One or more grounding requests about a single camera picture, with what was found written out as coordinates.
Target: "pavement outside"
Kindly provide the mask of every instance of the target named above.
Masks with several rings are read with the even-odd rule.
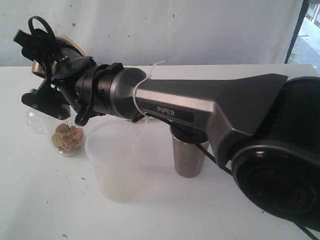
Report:
[[[312,64],[320,73],[320,28],[304,18],[288,63]]]

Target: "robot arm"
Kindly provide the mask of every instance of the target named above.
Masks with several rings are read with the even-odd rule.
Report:
[[[34,29],[39,20],[47,32]],[[98,66],[57,38],[40,17],[14,41],[44,78],[22,102],[57,119],[77,112],[83,126],[94,116],[138,121],[133,100],[146,74],[121,63]],[[320,79],[266,74],[235,80],[147,79],[135,92],[140,110],[185,132],[205,132],[216,162],[232,162],[234,180],[265,211],[320,231]]]

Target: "black circular motor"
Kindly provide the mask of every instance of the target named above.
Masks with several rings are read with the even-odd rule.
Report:
[[[318,231],[319,132],[320,78],[297,78],[284,85],[257,133],[231,157],[233,177],[253,203]]]

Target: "metal cup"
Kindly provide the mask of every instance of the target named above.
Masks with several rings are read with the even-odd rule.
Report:
[[[176,129],[170,127],[170,131],[176,172],[185,178],[197,176],[201,172],[206,155],[194,143],[182,139]],[[208,149],[209,141],[206,135],[197,137],[197,140],[206,150]]]

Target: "white wall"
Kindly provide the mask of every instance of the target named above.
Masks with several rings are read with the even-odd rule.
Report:
[[[2,0],[0,66],[31,64],[12,39],[33,15],[99,64],[283,63],[302,1]]]

